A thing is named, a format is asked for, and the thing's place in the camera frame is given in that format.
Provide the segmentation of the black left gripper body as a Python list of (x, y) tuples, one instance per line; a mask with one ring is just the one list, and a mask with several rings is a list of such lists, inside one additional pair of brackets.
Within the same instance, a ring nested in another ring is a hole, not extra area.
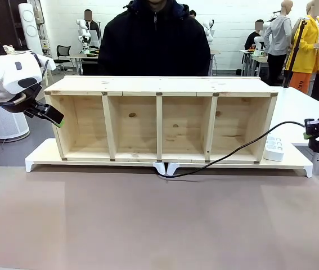
[(38, 118), (49, 118), (51, 116), (50, 105), (36, 100), (41, 89), (26, 89), (23, 91), (26, 99), (21, 103), (21, 111), (30, 116)]

